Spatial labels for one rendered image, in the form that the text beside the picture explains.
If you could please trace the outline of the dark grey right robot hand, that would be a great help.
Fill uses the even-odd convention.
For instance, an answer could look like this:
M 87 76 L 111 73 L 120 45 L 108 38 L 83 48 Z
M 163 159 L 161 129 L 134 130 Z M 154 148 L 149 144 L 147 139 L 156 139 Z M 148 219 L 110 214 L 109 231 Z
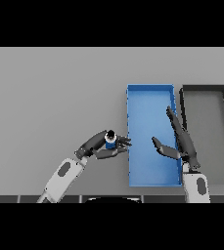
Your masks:
M 170 120 L 178 148 L 163 145 L 156 137 L 152 137 L 157 152 L 172 159 L 182 159 L 189 164 L 192 171 L 198 170 L 201 165 L 199 164 L 194 142 L 189 132 L 180 124 L 178 117 L 170 106 L 166 108 L 166 115 Z

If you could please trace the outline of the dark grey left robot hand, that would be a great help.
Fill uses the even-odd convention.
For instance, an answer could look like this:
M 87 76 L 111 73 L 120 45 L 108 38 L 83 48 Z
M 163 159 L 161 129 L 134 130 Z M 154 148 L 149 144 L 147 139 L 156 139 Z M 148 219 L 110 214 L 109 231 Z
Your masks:
M 115 148 L 106 149 L 105 134 L 107 130 L 101 131 L 91 137 L 74 153 L 78 159 L 83 157 L 91 157 L 95 155 L 97 159 L 106 159 L 116 157 L 118 154 L 127 151 L 127 148 L 131 146 L 130 139 L 120 135 L 116 135 Z

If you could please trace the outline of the blue pipe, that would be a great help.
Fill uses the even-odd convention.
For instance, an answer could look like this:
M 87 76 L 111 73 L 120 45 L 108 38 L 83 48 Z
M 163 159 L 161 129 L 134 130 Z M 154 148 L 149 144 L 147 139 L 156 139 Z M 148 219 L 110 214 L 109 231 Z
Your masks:
M 115 148 L 116 145 L 116 134 L 113 130 L 109 130 L 105 134 L 105 140 L 106 140 L 106 149 L 112 149 Z

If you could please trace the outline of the dark grey bin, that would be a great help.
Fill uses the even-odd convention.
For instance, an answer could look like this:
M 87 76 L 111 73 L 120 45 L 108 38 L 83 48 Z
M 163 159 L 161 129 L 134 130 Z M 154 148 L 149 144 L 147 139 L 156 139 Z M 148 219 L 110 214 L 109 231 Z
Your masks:
M 179 95 L 200 171 L 211 186 L 224 186 L 224 85 L 183 85 Z

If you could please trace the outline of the blue bin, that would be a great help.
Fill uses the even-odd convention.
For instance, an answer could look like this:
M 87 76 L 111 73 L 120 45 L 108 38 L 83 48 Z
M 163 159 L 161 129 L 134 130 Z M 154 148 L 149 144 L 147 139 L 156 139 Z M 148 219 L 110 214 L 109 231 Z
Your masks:
M 129 186 L 131 188 L 181 187 L 181 160 L 162 156 L 152 137 L 177 148 L 174 131 L 166 115 L 170 106 L 176 113 L 173 84 L 128 84 L 127 137 Z

